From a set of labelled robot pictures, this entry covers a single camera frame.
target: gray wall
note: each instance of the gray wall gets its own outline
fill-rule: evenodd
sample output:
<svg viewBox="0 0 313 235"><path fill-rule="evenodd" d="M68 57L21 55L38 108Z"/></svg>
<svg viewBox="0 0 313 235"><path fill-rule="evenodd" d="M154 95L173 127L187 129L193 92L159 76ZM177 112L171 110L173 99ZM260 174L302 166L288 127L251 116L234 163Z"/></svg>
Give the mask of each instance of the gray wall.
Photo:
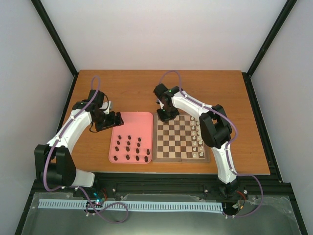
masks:
<svg viewBox="0 0 313 235"><path fill-rule="evenodd" d="M284 181L313 234L313 1L298 1L252 77Z"/></svg>
<svg viewBox="0 0 313 235"><path fill-rule="evenodd" d="M286 0L42 0L75 66L247 71Z"/></svg>
<svg viewBox="0 0 313 235"><path fill-rule="evenodd" d="M0 1L0 234L10 235L35 178L34 148L60 120L72 76L29 0Z"/></svg>

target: wooden surface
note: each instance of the wooden surface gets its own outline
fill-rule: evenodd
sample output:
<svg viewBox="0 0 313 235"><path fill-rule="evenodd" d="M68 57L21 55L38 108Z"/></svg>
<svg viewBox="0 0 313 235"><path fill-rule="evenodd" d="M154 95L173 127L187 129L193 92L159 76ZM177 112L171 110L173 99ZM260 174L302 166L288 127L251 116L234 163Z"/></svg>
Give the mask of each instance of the wooden surface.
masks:
<svg viewBox="0 0 313 235"><path fill-rule="evenodd" d="M100 76L100 90L113 101L114 111L155 113L159 106L156 104L153 89L165 72L163 70L81 70L65 121L69 117L72 106L88 97L90 81L95 75ZM236 125L239 136L231 145L236 170L239 173L269 174L241 72L185 70L180 73L182 88L187 93L204 103L222 105L227 116ZM167 88L172 88L178 85L178 78L174 73L169 74L163 83ZM213 154L209 163L113 164L108 159L111 134L112 129L91 133L86 128L72 153L76 167L93 172L217 173Z"/></svg>

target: pink mat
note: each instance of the pink mat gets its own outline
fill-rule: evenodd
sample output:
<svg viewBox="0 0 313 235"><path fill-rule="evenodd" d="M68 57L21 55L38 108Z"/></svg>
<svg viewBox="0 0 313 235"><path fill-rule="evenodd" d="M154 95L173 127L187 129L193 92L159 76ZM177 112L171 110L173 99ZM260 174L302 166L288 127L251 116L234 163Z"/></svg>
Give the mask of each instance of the pink mat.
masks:
<svg viewBox="0 0 313 235"><path fill-rule="evenodd" d="M112 130L110 162L149 163L152 159L153 115L147 112L121 112L121 115L124 125L116 126Z"/></svg>

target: purple cable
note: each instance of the purple cable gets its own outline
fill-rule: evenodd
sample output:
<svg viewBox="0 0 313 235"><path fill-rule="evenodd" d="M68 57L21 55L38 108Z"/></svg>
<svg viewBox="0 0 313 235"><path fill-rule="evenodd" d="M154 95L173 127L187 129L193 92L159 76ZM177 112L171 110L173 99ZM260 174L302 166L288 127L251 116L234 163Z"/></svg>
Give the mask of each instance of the purple cable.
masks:
<svg viewBox="0 0 313 235"><path fill-rule="evenodd" d="M74 121L74 119L76 119L76 118L93 102L94 98L96 97L96 95L97 95L97 93L98 93L98 91L99 91L99 89L100 89L100 78L99 78L99 76L94 76L94 77L92 78L92 80L91 80L91 89L92 89L93 81L94 81L96 78L98 79L98 85L97 85L97 89L96 89L95 93L93 94L92 98L91 98L90 101L89 101L77 114L75 114L74 117L71 118L71 119L69 120L69 122L62 128L62 130L61 130L61 132L60 132L60 134L59 134L59 138L61 138L61 137L63 136L64 132L67 130L67 128L70 126L70 124ZM48 187L48 184L47 184L47 171L48 171L49 162L50 162L50 159L51 159L51 155L52 155L52 153L53 153L53 150L54 150L55 146L58 144L58 142L59 142L59 140L56 140L56 141L54 142L54 144L52 145L52 147L50 148L50 151L49 151L48 156L47 156L47 160L46 160L46 162L45 162L45 168L44 168L44 187L45 187L45 189L46 189L47 191L49 191L49 192L53 192L53 191L55 191L55 190L57 190L57 189L59 189L59 188L62 187L62 186L57 186L57 187L55 187L55 188L49 188L49 187ZM78 187L78 188L84 193L84 195L86 196L87 200L88 200L89 203L90 203L90 206L91 206L91 207L93 208L93 210L97 213L97 215L100 216L100 217L101 217L103 220L105 220L106 222L112 223L112 224L119 224L119 223L124 222L124 221L128 218L128 208L127 208L127 206L126 206L125 204L123 204L123 203L121 203L121 202L115 202L115 203L112 203L112 204L108 205L107 207L103 208L101 211L98 212L97 209L96 209L96 208L94 207L94 205L92 204L92 201L91 201L90 198L88 197L88 194L86 193L86 191L85 191L82 187ZM107 208L109 208L109 207L111 207L111 206L113 206L113 205L116 205L116 204L122 205L122 206L124 206L125 209L126 209L127 214L126 214L126 217L125 217L123 220L117 221L117 222L112 222L112 221L107 220L106 218L104 218L102 215L100 215L101 212L103 212L103 211L106 210Z"/></svg>
<svg viewBox="0 0 313 235"><path fill-rule="evenodd" d="M201 104L201 103L199 103L199 102L197 102L197 101L195 101L195 100L189 98L187 94L184 94L184 93L182 92L182 90L181 90L181 87L182 87L182 79L181 79L180 73L179 73L177 70L170 70L170 71L167 71L167 72L161 77L159 84L162 82L162 80L164 79L164 77L165 77L167 74L171 73L171 72L176 73L176 74L178 75L178 77L179 77L179 92L180 92L180 94L181 94L182 96L184 96L186 99L188 99L189 101L193 102L194 104L196 104L196 105L202 107L202 104ZM225 146L227 163L228 163L228 166L229 166L230 170L233 170L232 172L233 172L233 174L236 175L236 176L240 176L240 177L241 177L241 176L250 176L250 177L253 177L253 178L256 180L256 182L258 183L259 187L260 187L260 191L261 191L261 196L262 196L262 197L261 197L261 202L260 202L260 204L257 206L257 208L256 208L255 210L253 210L253 211L247 213L247 214L244 214L244 215L237 215L237 216L235 216L235 218L243 218L243 217L249 216L249 215L255 213L255 212L261 207L261 205L262 205L262 203L263 203L263 188L262 188L262 185L261 185L260 181L258 180L258 178L256 178L254 175L252 175L252 174L239 174L239 173L237 173L236 170L233 169L232 166L231 166L230 159L229 159L229 153L228 153L228 146L229 146L233 141L235 141L236 138L237 138L237 136L238 136L238 131L237 131L236 126L235 126L225 115L221 114L220 112L218 112L218 111L216 111L216 110L214 110L214 109L211 109L211 108L209 108L209 107L207 107L207 106L204 106L204 108L207 109L207 110L209 110L209 111L211 111L211 112L213 112L213 113L215 113L215 114L217 114L217 115L219 115L219 116L222 117L223 119L225 119L225 120L231 125L231 127L234 129L234 132L235 132L234 138L232 138L232 139L226 144L226 146Z"/></svg>

